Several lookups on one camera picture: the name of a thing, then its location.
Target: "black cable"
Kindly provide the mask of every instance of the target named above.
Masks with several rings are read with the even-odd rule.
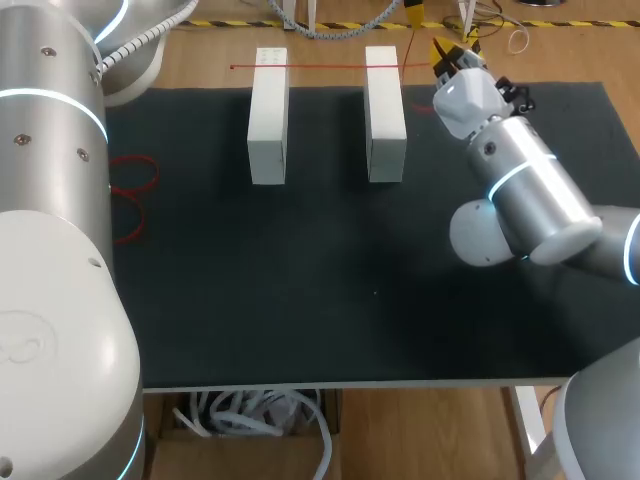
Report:
[[[500,5],[500,3],[498,3],[498,0],[491,0],[491,3],[493,3],[493,5],[495,5],[495,7],[498,9],[498,11],[496,13],[484,13],[484,12],[474,12],[474,17],[472,20],[472,23],[476,23],[476,22],[490,22],[491,20],[495,20],[496,18],[499,18],[501,20],[500,25],[496,25],[495,30],[484,34],[484,35],[473,35],[470,38],[487,38],[490,37],[492,35],[495,35],[496,33],[498,33],[500,30],[502,30],[502,28],[504,27],[504,18],[501,17],[500,15],[502,14],[502,5]],[[486,3],[482,3],[482,2],[476,2],[476,5],[480,5],[483,8],[492,10],[493,7],[491,5],[487,5]],[[462,18],[460,18],[460,15],[447,15],[442,19],[442,24],[445,26],[445,28],[448,28],[449,30],[453,30],[453,31],[460,31],[460,27],[454,23],[450,22],[450,19],[458,19],[460,20],[460,23],[462,23]]]
[[[551,395],[553,395],[554,393],[556,393],[558,390],[560,390],[562,388],[561,385],[558,385],[557,387],[553,387],[551,390],[549,390],[547,392],[547,394],[542,398],[542,401],[540,402],[540,415],[542,415],[542,412],[544,412],[544,406],[547,404],[547,400],[549,400],[549,398],[551,397]]]

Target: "red cable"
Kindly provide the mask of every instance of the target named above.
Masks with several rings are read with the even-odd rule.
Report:
[[[416,68],[416,67],[428,67],[429,62],[426,63],[410,63],[405,65],[304,65],[304,64],[279,64],[279,65],[255,65],[255,64],[231,64],[229,68],[235,70],[236,68],[318,68],[318,69],[332,69],[332,68],[344,68],[344,69],[369,69],[369,68]]]
[[[142,229],[144,228],[145,220],[144,220],[144,209],[142,208],[142,204],[140,203],[140,200],[138,200],[135,196],[128,193],[126,190],[119,189],[118,187],[111,187],[111,195],[119,195],[122,198],[126,198],[138,208],[138,212],[140,213],[140,223],[138,224],[138,226],[135,229],[133,229],[133,231],[128,235],[125,235],[124,237],[116,238],[113,241],[115,245],[123,245],[125,243],[132,242],[133,240],[135,240],[140,236],[140,234],[142,233]]]
[[[402,76],[401,76],[401,87],[404,88],[404,69],[407,65],[407,59],[409,58],[409,52],[411,51],[411,45],[413,45],[413,37],[415,37],[416,31],[411,31],[411,39],[409,40],[409,45],[407,46],[407,52],[404,54],[404,61],[402,62]],[[418,105],[416,103],[411,104],[411,108],[413,108],[418,113],[430,114],[433,113],[433,107],[429,107],[426,105]]]
[[[113,243],[115,245],[123,245],[125,243],[132,242],[133,240],[135,240],[140,236],[140,234],[142,233],[142,230],[144,229],[145,215],[144,215],[144,208],[142,208],[142,204],[140,203],[140,200],[138,200],[138,198],[136,197],[136,194],[148,192],[153,187],[155,187],[155,185],[158,183],[158,179],[160,178],[160,170],[158,168],[158,164],[153,160],[153,158],[148,157],[146,155],[125,155],[122,157],[116,157],[109,162],[109,165],[115,166],[115,165],[122,165],[125,163],[146,163],[148,165],[151,165],[155,169],[155,173],[151,180],[149,180],[147,183],[143,185],[140,185],[139,187],[120,188],[113,185],[111,186],[111,195],[117,195],[117,196],[126,198],[136,206],[136,208],[138,209],[138,212],[140,213],[140,223],[138,224],[138,226],[128,235],[125,235],[124,237],[120,237],[114,240]]]
[[[416,31],[411,30],[411,40],[409,40],[409,46],[407,47],[407,53],[404,54],[404,61],[402,62],[402,85],[404,85],[404,69],[407,68],[407,58],[409,58],[409,52],[411,51],[411,45],[413,45],[413,37],[416,36]]]

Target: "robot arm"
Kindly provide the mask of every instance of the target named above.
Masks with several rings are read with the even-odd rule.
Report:
[[[539,265],[566,262],[637,284],[640,210],[589,204],[523,116],[534,107],[527,89],[496,82],[480,56],[446,39],[435,39],[431,52],[435,111],[454,137],[468,142],[471,167],[487,192],[452,218],[458,256],[474,266],[514,256]]]
[[[0,2],[2,478],[142,475],[140,357],[112,278],[104,94],[142,93],[160,44],[103,78],[98,49],[185,3]]]

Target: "black mat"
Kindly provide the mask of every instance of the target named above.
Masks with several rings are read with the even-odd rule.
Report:
[[[640,207],[602,86],[532,93],[533,124],[589,200]],[[397,185],[366,181],[358,88],[291,91],[284,187],[251,185],[249,90],[152,90],[110,112],[111,155],[161,172],[142,237],[115,249],[145,387],[568,376],[640,335],[640,289],[456,258],[451,215],[484,192],[463,146],[408,106],[432,95],[405,92]],[[114,229],[130,217],[116,206]]]

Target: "white block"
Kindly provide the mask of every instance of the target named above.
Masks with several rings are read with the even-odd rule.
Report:
[[[258,48],[256,65],[286,63],[286,48]],[[282,67],[256,68],[247,133],[254,185],[284,184],[288,112],[288,70]]]
[[[397,65],[396,47],[367,47],[366,64]],[[364,88],[370,182],[401,182],[407,130],[397,68],[368,68]]]

